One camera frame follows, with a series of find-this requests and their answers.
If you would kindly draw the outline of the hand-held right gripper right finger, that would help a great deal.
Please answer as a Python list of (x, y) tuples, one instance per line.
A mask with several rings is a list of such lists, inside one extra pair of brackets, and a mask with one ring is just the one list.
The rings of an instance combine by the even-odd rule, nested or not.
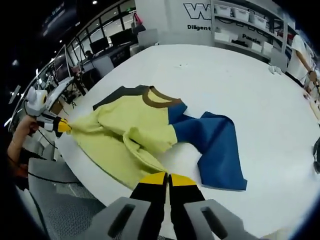
[(178, 240), (251, 240), (243, 221), (214, 199), (205, 199), (192, 179), (170, 174), (170, 218)]

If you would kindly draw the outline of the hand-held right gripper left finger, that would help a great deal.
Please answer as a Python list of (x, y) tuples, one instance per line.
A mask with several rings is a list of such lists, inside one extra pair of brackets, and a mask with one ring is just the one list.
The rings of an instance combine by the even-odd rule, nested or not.
[(120, 197), (99, 212), (84, 233), (86, 240), (156, 240), (164, 220), (167, 173), (142, 178), (130, 197)]

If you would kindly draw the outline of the person's left hand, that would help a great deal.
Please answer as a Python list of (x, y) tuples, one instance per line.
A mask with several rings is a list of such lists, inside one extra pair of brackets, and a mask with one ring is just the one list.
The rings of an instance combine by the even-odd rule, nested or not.
[(36, 119), (32, 116), (25, 115), (13, 134), (12, 143), (16, 148), (21, 148), (27, 135), (36, 132), (38, 129), (39, 125)]

